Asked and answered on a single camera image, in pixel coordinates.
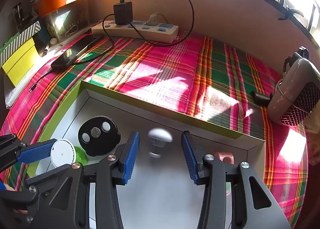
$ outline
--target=silver screw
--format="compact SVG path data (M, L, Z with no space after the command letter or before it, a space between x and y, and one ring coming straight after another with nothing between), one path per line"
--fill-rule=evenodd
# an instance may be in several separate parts
M204 158L205 158L206 160L214 160L214 156L211 155L211 154L206 154L206 155L204 156Z
M114 161L114 160L116 160L116 159L117 159L117 156L114 155L114 154L111 154L111 155L109 155L109 156L107 157L107 160L109 160L109 161Z
M99 138L99 137L100 137L100 134L101 134L101 131L100 131L99 128L94 127L94 128L91 129L90 134L91 134L91 136L92 136L93 138Z
M31 224L32 220L33 220L33 217L32 217L32 216L27 216L27 222L28 222L29 224Z
M29 187L29 191L30 191L31 193L35 193L35 192L37 191L37 189L36 189L36 187L35 187L34 185L31 185L31 186Z
M249 166L249 163L248 162L241 162L241 167L242 168L249 168L250 166Z
M77 169L77 168L80 168L81 164L79 162L75 162L72 164L72 168L73 169Z

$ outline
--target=black mesh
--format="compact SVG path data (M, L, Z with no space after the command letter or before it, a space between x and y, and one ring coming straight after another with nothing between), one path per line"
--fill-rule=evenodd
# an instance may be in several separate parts
M309 82L305 85L293 104L306 112L311 112L319 99L319 88L313 82ZM308 115L308 113L298 109L294 105L291 105L281 116L280 123L288 126L296 126Z

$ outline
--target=blue gripper pad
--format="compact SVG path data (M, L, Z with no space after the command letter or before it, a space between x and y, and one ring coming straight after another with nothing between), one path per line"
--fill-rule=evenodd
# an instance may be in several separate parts
M124 162L124 172L123 172L122 180L125 185L128 183L128 180L131 178L134 163L136 161L137 154L138 154L139 144L140 144L140 136L139 136L139 132L136 131L132 139L131 147L129 149L127 158Z
M26 164L30 164L32 162L42 160L44 158L50 157L50 151L53 146L53 144L56 142L56 140L52 140L49 143L38 143L34 144L34 147L30 149L26 149L24 151L21 151L20 156L17 158L19 162L24 162Z
M181 146L188 166L190 178L195 184L197 184L199 180L197 162L195 156L193 155L189 140L184 132L181 136Z

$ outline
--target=white power strip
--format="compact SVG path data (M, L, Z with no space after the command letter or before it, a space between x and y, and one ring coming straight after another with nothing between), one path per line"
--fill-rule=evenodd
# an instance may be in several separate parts
M144 21L134 21L132 25L147 40L172 43L178 34L179 27L176 25L158 23L155 26L148 26ZM115 21L105 21L104 27L110 36L141 38L135 29L130 25L117 25ZM105 34L102 23L92 28L93 34Z

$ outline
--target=smartphone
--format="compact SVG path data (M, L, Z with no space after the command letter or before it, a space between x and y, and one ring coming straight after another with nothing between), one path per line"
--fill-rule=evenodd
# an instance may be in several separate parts
M104 38L104 35L101 36L93 36L86 35L77 43L73 44L70 48L68 48L61 56L59 56L55 61L51 63L51 68L54 70L63 71L68 69L73 63L81 57L88 49L93 47L99 41Z

